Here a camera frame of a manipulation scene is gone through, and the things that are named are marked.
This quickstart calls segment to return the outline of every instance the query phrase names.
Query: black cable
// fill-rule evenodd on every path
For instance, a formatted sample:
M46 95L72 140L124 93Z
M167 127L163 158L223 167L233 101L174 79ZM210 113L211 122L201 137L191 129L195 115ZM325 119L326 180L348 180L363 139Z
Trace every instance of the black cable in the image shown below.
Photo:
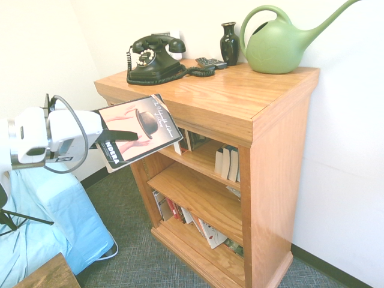
M73 118L75 119L76 123L78 124L81 132L82 132L82 135L83 135L83 138L84 138L84 146L85 146L85 150L84 150L84 154L83 154L83 157L82 159L80 160L80 162L78 162L75 166L73 166L71 169L68 169L66 171L58 171L58 170L54 170L50 167L47 167L47 166L44 166L45 169L47 169L48 171L51 171L53 173L57 173L57 174L66 174L66 173L70 173L72 171L75 171L77 168L79 168L85 161L85 159L87 158L88 156L88 137L85 133L85 130L83 128L83 125L81 124L80 120L78 119L75 111L72 109L72 107L69 105L69 103L67 101L65 101L62 97L60 97L59 95L55 95L53 96L52 98L53 100L60 100L61 102L63 102L63 104L67 107L67 109L71 112Z
M160 84L164 84L167 82L181 79L187 74L193 75L196 77L209 77L209 76L212 76L215 74L215 70L210 70L210 69L205 69L205 68L200 68L200 67L186 68L184 65L181 65L181 68L182 68L181 73L167 77L167 78L164 78L164 79L152 80L152 81L131 80L130 79L130 71L132 70L132 60L131 60L131 53L130 53L131 49L132 49L132 46L130 47L129 51L127 52L127 64L128 64L127 82L128 82L128 84L152 86L152 85L160 85Z

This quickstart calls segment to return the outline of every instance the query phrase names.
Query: watering can handle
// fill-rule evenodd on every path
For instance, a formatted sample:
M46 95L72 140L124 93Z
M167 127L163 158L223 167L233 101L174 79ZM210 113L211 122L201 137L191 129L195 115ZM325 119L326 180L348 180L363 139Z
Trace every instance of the watering can handle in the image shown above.
M256 9L252 10L244 19L241 29L240 29L240 48L241 51L243 52L244 56L246 56L247 48L245 47L245 40L244 40L244 34L245 34L245 27L247 27L247 24L249 20L254 16L256 13L261 12L261 11L272 11L275 12L277 17L276 20L280 20L286 23L291 24L291 21L288 17L288 15L280 8L273 6L273 5L263 5L260 7L257 7Z

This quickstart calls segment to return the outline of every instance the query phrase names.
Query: black baseboard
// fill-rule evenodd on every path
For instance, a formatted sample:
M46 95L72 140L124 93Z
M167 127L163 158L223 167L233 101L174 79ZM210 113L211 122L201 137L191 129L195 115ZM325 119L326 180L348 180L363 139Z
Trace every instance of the black baseboard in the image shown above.
M295 244L291 246L292 254L295 258L303 261L308 266L320 271L329 278L339 282L341 285L348 288L372 288L357 278L345 273L344 271L332 266L324 260L312 255L311 253L297 247Z
M84 189L87 189L108 175L109 175L109 173L107 171L107 168L104 167L104 168L100 169L99 171L93 173L91 176L85 178L80 183L83 185Z

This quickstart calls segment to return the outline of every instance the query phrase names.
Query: blue cloth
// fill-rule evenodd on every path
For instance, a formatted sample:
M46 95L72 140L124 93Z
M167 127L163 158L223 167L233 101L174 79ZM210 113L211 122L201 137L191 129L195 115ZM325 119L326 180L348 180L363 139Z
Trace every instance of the blue cloth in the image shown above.
M50 164L66 170L63 164ZM44 168L15 170L11 197L4 210L55 222L28 220L17 231L0 237L0 287L11 288L62 253L77 275L113 245L113 239L80 182L70 173ZM13 216L16 225L23 220ZM0 224L0 233L9 230Z

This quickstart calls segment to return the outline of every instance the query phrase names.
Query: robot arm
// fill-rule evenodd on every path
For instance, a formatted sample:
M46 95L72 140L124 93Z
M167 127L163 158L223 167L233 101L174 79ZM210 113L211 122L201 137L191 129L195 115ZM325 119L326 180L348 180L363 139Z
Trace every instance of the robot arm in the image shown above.
M54 96L68 109L30 107L14 119L0 119L0 209L10 195L8 171L45 166L45 163L85 160L94 142L111 139L103 130L100 115L92 111L73 111L60 96ZM123 131L118 140L137 140L137 134Z

